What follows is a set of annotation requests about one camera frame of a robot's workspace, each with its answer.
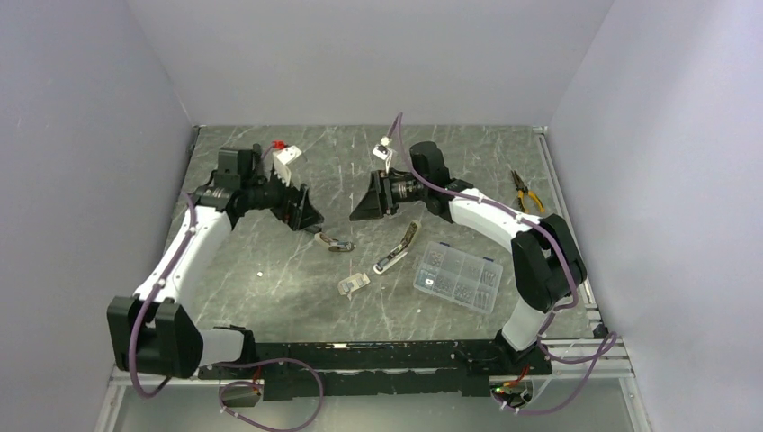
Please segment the brown stapler base part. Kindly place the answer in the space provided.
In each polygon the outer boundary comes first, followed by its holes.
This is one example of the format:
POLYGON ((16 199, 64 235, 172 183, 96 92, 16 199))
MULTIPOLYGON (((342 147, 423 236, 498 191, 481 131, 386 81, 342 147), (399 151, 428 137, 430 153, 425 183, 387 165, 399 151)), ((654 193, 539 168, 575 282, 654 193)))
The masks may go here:
POLYGON ((329 252, 346 253, 352 252, 355 249, 355 244, 350 241, 343 241, 336 238, 331 238, 323 232, 318 232, 314 235, 314 239, 322 247, 326 248, 329 252))

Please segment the white staple box tray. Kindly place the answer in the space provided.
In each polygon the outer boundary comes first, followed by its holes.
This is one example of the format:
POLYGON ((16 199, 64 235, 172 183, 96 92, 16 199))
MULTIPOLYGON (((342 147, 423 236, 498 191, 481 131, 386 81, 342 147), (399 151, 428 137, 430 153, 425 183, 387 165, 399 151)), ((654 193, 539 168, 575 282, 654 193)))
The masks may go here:
POLYGON ((353 293, 360 290, 370 283, 370 278, 366 273, 356 273, 341 280, 337 284, 337 290, 340 295, 348 300, 352 299, 353 293))

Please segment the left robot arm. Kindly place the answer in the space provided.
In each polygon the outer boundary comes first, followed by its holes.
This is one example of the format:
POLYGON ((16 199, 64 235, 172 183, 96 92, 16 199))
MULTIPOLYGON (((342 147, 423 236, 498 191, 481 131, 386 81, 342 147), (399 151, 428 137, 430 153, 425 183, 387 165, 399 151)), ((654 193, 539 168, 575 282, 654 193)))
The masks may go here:
POLYGON ((322 223, 309 188, 293 182, 296 146, 276 141, 268 149, 222 148, 209 179, 186 196, 175 238, 131 296, 107 308, 116 366, 131 374, 188 378, 200 367, 222 363, 237 378, 257 366, 252 331, 228 326, 200 330, 193 300, 202 276, 238 222, 251 211, 269 211, 292 231, 322 223))

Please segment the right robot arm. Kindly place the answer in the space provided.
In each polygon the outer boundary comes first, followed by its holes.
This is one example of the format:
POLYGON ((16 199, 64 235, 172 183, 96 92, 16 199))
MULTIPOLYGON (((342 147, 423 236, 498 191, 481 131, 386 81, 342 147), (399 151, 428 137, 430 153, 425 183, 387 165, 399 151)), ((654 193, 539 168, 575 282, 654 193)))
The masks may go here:
POLYGON ((351 221, 379 220, 402 203, 422 202, 450 223, 493 240, 512 256, 520 299, 499 335, 499 369, 519 372, 548 328, 561 300, 575 300, 588 271, 566 220, 557 214, 538 217, 491 200, 472 184, 450 175, 442 151, 432 141, 409 150, 408 170, 373 171, 368 190, 349 215, 351 221))

